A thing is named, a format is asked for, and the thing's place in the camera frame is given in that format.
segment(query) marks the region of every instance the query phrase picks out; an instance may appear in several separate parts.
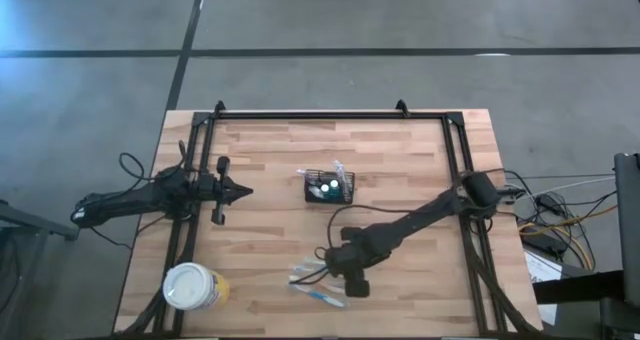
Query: white cable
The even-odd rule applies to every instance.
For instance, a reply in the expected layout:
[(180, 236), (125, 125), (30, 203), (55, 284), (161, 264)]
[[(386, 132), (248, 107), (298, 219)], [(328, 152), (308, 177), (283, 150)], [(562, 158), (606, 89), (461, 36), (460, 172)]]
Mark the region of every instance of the white cable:
[(512, 188), (516, 188), (518, 190), (523, 190), (524, 192), (527, 192), (527, 190), (525, 190), (525, 188), (523, 188), (522, 186), (515, 185), (515, 184), (505, 183), (504, 186), (511, 186)]
[[(562, 185), (562, 186), (558, 186), (558, 187), (554, 187), (551, 189), (547, 189), (544, 191), (540, 191), (537, 193), (533, 193), (533, 194), (527, 194), (526, 197), (527, 198), (532, 198), (535, 199), (536, 196), (538, 195), (542, 195), (542, 194), (546, 194), (548, 192), (552, 192), (552, 191), (556, 191), (556, 190), (561, 190), (561, 189), (566, 189), (566, 188), (570, 188), (570, 187), (574, 187), (574, 186), (580, 186), (580, 185), (586, 185), (586, 184), (592, 184), (592, 183), (596, 183), (596, 182), (601, 182), (601, 181), (609, 181), (609, 180), (614, 180), (616, 177), (612, 176), (612, 177), (608, 177), (608, 178), (602, 178), (602, 179), (595, 179), (595, 180), (587, 180), (587, 181), (581, 181), (579, 183), (574, 183), (574, 184), (568, 184), (568, 185)], [(524, 199), (525, 196), (517, 199), (515, 202), (518, 202), (522, 199)]]

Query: plastic cup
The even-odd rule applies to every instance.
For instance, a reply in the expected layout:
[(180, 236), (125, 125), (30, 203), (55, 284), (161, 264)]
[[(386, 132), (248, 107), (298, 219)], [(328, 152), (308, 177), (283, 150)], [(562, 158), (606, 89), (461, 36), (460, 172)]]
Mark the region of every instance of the plastic cup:
[(206, 309), (224, 304), (229, 297), (229, 283), (200, 264), (183, 263), (167, 272), (162, 293), (176, 309)]

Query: cup lid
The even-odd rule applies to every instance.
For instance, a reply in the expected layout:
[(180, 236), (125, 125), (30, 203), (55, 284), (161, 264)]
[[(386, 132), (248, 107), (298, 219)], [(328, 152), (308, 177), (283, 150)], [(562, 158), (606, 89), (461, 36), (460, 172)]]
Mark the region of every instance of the cup lid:
[(199, 306), (205, 300), (210, 291), (208, 287), (207, 273), (201, 266), (183, 263), (167, 272), (162, 292), (169, 305), (188, 310)]

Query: white paper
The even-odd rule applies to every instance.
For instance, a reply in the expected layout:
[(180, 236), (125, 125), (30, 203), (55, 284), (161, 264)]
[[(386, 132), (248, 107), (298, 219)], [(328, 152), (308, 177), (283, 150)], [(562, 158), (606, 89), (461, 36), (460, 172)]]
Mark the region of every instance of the white paper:
[[(524, 255), (532, 283), (559, 280), (562, 277), (562, 266), (528, 251), (525, 251)], [(540, 318), (549, 325), (556, 324), (557, 310), (558, 304), (538, 305)]]

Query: yellow cable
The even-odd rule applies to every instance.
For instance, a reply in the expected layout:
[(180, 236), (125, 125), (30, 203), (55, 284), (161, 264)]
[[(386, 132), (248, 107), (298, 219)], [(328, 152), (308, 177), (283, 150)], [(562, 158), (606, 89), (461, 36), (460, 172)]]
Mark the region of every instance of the yellow cable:
[(580, 250), (580, 253), (582, 253), (582, 257), (586, 261), (587, 269), (588, 270), (593, 270), (593, 264), (591, 263), (591, 258), (587, 255), (587, 252), (584, 251), (584, 248), (582, 247), (582, 244), (580, 244), (580, 242), (578, 242), (571, 235), (569, 235), (569, 233), (566, 230), (564, 230), (564, 229), (555, 229), (555, 230), (563, 233), (567, 238), (569, 238), (569, 241), (571, 243), (576, 244), (576, 246), (578, 246), (578, 250)]
[[(579, 223), (580, 221), (582, 221), (582, 220), (584, 220), (584, 219), (591, 218), (591, 217), (596, 217), (596, 216), (598, 216), (598, 215), (602, 215), (602, 214), (607, 213), (607, 212), (609, 212), (609, 211), (611, 211), (611, 210), (613, 210), (613, 209), (615, 209), (615, 208), (617, 208), (617, 207), (618, 207), (618, 205), (613, 205), (613, 206), (611, 206), (611, 207), (609, 207), (609, 208), (606, 208), (606, 209), (604, 209), (604, 210), (602, 210), (602, 211), (598, 211), (597, 213), (593, 213), (593, 214), (591, 214), (591, 215), (589, 215), (589, 216), (578, 216), (578, 217), (575, 217), (575, 218), (571, 218), (571, 219), (563, 220), (563, 221), (560, 221), (560, 222), (559, 222), (559, 223), (557, 223), (557, 224), (550, 225), (550, 226), (548, 226), (548, 227), (544, 227), (544, 228), (542, 228), (542, 229), (540, 229), (540, 230), (538, 230), (538, 231), (528, 232), (528, 233), (520, 232), (520, 235), (522, 235), (522, 236), (535, 236), (535, 235), (544, 234), (544, 233), (546, 233), (547, 231), (549, 231), (549, 230), (551, 230), (551, 229), (558, 229), (558, 228), (562, 228), (562, 227), (563, 227), (563, 226), (565, 226), (565, 225), (573, 225), (573, 224)], [(520, 227), (518, 228), (518, 231), (522, 231), (522, 229), (524, 229), (524, 228), (526, 228), (526, 227), (529, 227), (529, 225), (533, 225), (533, 224), (525, 224), (525, 225), (522, 225), (522, 226), (520, 226)]]
[[(531, 226), (535, 226), (535, 224), (532, 224), (532, 223), (525, 224), (521, 226), (519, 229), (524, 229)], [(591, 263), (591, 258), (587, 255), (587, 252), (584, 250), (584, 247), (582, 247), (582, 244), (580, 244), (576, 239), (574, 239), (571, 235), (569, 235), (569, 233), (566, 230), (562, 228), (556, 228), (555, 230), (564, 234), (572, 244), (576, 244), (576, 246), (578, 246), (578, 250), (580, 250), (580, 253), (582, 253), (582, 257), (584, 258), (585, 263), (587, 264), (587, 270), (593, 270), (593, 264)]]

